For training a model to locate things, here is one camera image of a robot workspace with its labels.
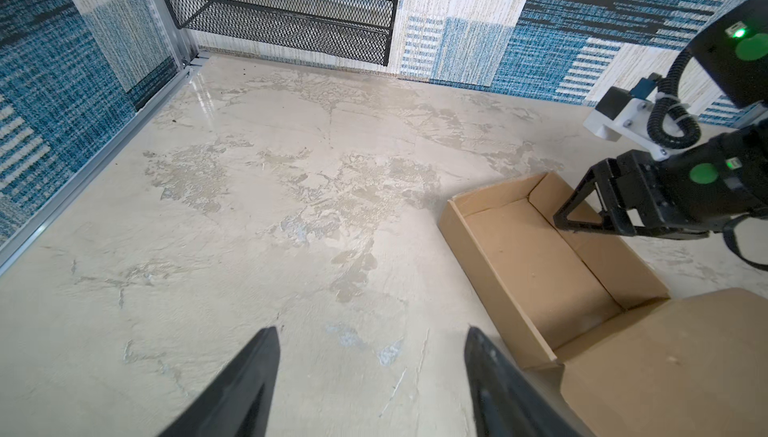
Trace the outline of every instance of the marbled surface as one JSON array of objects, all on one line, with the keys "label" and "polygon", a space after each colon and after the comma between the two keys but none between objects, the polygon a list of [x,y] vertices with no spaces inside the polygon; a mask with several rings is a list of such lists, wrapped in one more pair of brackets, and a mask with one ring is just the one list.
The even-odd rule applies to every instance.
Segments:
[{"label": "marbled surface", "polygon": [[[588,112],[214,56],[0,277],[0,434],[153,435],[270,325],[269,435],[474,434],[464,338],[497,334],[436,219],[628,149]],[[768,297],[719,238],[630,244],[677,297]]]}]

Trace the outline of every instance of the black mesh basket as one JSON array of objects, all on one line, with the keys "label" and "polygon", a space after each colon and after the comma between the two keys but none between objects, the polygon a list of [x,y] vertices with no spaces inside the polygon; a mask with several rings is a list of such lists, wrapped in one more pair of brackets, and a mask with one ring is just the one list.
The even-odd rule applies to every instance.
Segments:
[{"label": "black mesh basket", "polygon": [[165,0],[178,28],[387,65],[397,0]]}]

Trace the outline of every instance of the open cardboard box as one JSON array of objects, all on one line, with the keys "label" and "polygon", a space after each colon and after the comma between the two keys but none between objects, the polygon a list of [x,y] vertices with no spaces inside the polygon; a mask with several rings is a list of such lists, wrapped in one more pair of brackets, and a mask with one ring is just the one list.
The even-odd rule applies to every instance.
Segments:
[{"label": "open cardboard box", "polygon": [[554,393],[599,437],[768,435],[768,300],[669,300],[624,240],[554,228],[571,192],[556,173],[502,182],[439,222],[516,363],[555,369]]}]

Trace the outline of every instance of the black cable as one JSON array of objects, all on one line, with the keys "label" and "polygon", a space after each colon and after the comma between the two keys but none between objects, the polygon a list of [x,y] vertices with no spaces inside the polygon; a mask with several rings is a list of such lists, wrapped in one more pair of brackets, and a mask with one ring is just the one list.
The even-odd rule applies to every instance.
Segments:
[{"label": "black cable", "polygon": [[[668,149],[686,149],[696,144],[701,138],[701,129],[696,119],[689,115],[682,105],[675,105],[680,103],[680,99],[677,98],[680,78],[683,76],[683,70],[685,70],[691,57],[693,55],[688,49],[683,49],[674,59],[667,77],[659,82],[659,92],[669,96],[656,100],[654,109],[648,117],[648,136],[653,142]],[[673,117],[677,126],[683,131],[683,136],[669,135],[664,131],[664,118],[667,113]]]}]

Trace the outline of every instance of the robotic arm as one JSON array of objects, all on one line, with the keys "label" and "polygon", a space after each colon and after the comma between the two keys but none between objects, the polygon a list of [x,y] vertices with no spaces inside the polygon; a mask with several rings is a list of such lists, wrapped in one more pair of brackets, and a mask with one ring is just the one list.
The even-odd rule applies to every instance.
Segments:
[{"label": "robotic arm", "polygon": [[[555,213],[555,225],[677,240],[723,233],[739,258],[768,271],[768,264],[741,255],[734,235],[746,218],[768,219],[768,120],[688,148],[701,130],[677,90],[691,58],[737,107],[768,100],[768,0],[747,0],[700,32],[667,77],[652,74],[632,90],[609,89],[584,126],[606,140],[626,136],[647,152],[630,150],[593,165]],[[657,87],[652,103],[648,96]],[[569,220],[593,191],[600,198],[601,222]],[[643,226],[631,222],[629,210],[637,210]]]}]

